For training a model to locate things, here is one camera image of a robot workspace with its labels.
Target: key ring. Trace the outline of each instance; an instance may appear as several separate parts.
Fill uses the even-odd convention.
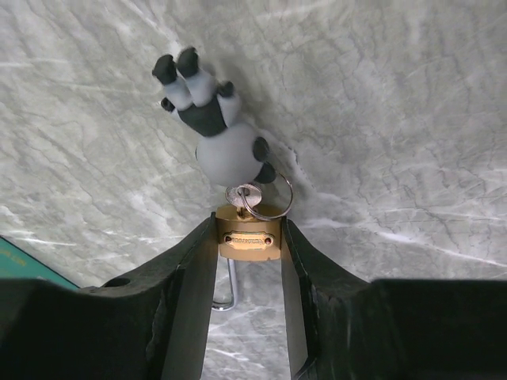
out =
[[[246,195],[245,195],[245,192],[244,191],[241,191],[240,192],[240,196],[241,196],[241,199],[243,201],[243,205],[245,206],[245,209],[248,210],[248,212],[254,216],[255,218],[259,219],[259,220],[264,220],[265,222],[269,222],[269,221],[272,221],[272,220],[275,220],[275,219],[278,219],[278,218],[282,218],[283,216],[287,215],[288,212],[291,210],[292,208],[292,202],[294,201],[294,188],[292,187],[292,184],[291,182],[287,179],[286,176],[284,176],[282,173],[279,173],[279,172],[276,172],[276,175],[279,175],[280,177],[282,177],[285,182],[287,182],[287,185],[289,187],[289,189],[291,190],[291,200],[289,201],[288,203],[288,206],[287,208],[285,209],[284,212],[282,212],[281,214],[279,215],[275,215],[275,216],[266,216],[266,215],[261,215],[259,214],[258,212],[256,212],[249,204],[248,202],[246,201]]]

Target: teal object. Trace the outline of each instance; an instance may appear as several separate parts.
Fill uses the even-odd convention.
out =
[[[46,279],[67,289],[78,289],[76,284],[63,278],[3,237],[0,239],[0,278]]]

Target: gray marble countertop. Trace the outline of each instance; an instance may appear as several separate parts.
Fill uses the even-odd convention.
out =
[[[101,285],[224,203],[151,68],[195,46],[364,278],[507,279],[505,0],[1,0],[0,234]],[[283,185],[267,196],[283,204]],[[223,262],[217,297],[225,294]],[[203,379],[287,379],[280,263],[240,263]]]

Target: keychain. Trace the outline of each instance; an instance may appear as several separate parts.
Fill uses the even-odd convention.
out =
[[[166,94],[161,106],[199,133],[196,159],[204,174],[213,184],[227,187],[229,204],[219,207],[216,220],[232,296],[230,302],[214,302],[213,309],[230,310],[238,302],[234,261],[280,259],[280,220],[291,210],[292,184],[268,162],[268,142],[241,117],[241,100],[232,82],[217,83],[199,66],[194,47],[182,51],[176,62],[172,55],[163,55],[152,74]],[[262,190],[258,184],[271,184],[278,176],[291,193],[284,211],[260,204]]]

